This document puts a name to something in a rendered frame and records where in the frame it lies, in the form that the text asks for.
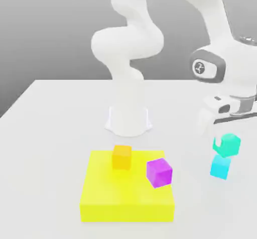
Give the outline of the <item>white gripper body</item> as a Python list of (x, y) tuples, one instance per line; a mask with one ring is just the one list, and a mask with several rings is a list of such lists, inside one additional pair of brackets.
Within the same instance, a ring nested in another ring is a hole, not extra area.
[(242, 119), (257, 117), (257, 107), (252, 111), (243, 113), (241, 115), (231, 115), (230, 113), (218, 114), (214, 111), (202, 108), (197, 117), (197, 128), (200, 135), (203, 135), (208, 128), (215, 124), (233, 122)]

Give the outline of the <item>small teal cube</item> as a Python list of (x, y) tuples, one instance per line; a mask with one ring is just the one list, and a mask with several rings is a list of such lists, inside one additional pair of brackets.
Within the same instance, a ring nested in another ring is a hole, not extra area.
[(235, 134), (228, 133), (221, 137), (221, 144), (217, 146), (216, 138), (213, 140), (213, 150), (216, 151), (221, 157), (226, 158), (238, 155), (241, 139)]

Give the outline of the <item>small cyan cube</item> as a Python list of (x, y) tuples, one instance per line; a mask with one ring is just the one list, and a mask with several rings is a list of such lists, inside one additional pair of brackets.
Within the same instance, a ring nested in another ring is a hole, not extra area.
[(231, 159), (215, 155), (211, 164), (210, 175), (226, 180), (228, 176)]

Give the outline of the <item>small purple cube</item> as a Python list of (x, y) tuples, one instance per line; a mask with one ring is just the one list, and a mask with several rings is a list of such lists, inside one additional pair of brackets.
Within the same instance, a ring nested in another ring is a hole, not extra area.
[(146, 164), (146, 177), (153, 186), (159, 188), (172, 183), (173, 169), (164, 159), (154, 159)]

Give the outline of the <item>small orange cube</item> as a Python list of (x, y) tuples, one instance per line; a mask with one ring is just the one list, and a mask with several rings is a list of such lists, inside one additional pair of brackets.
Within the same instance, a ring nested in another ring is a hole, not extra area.
[(132, 161), (132, 147), (126, 145), (115, 145), (112, 152), (113, 169), (129, 170)]

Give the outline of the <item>large yellow box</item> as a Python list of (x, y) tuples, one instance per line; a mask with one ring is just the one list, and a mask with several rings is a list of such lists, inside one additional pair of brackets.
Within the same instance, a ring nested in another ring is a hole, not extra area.
[(112, 167), (112, 152), (91, 151), (81, 200), (82, 222), (172, 222), (172, 187), (154, 188), (146, 177), (147, 162), (163, 151), (133, 151), (130, 170)]

